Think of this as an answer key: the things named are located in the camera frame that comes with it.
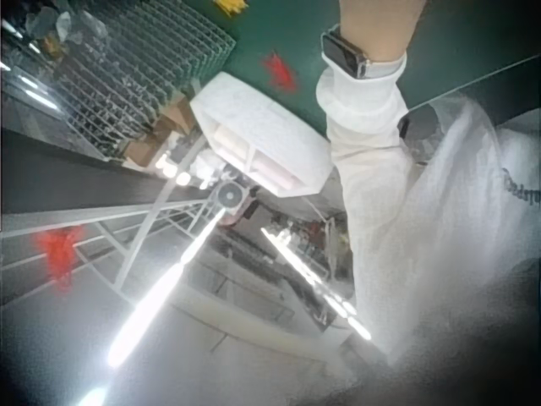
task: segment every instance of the white container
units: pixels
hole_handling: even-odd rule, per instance
[[[261,92],[221,72],[191,107],[216,154],[274,195],[323,188],[332,169],[329,142]]]

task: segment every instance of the person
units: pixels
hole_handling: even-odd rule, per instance
[[[386,367],[321,404],[500,404],[535,389],[538,111],[495,129],[473,101],[444,97],[432,106],[445,137],[417,166],[399,137],[396,81],[424,3],[341,0],[340,26],[322,39],[329,67],[316,92],[356,307]],[[362,58],[344,49],[369,64],[357,69]]]

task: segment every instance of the green surface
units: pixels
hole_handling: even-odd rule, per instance
[[[228,18],[211,0],[186,0],[237,41],[225,70],[280,102],[325,132],[325,116],[315,86],[325,65],[320,34],[339,20],[337,0],[251,0],[240,15]],[[408,106],[423,104],[539,51],[538,18],[511,0],[429,2],[408,50],[401,78]],[[298,91],[271,85],[263,59],[276,53],[294,71]]]

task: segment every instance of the white fabric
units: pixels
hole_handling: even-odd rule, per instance
[[[421,172],[396,128],[407,112],[402,71],[337,85],[344,73],[327,69],[317,89],[344,189],[359,318],[386,354],[437,306],[541,256],[538,200],[505,190],[502,170],[538,190],[538,135],[502,129],[499,140],[478,105],[447,97],[433,105],[445,138]]]

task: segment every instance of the yellow object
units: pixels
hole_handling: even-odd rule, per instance
[[[214,0],[214,3],[216,3],[228,17],[231,17],[232,14],[239,14],[248,7],[248,4],[246,4],[244,0]]]

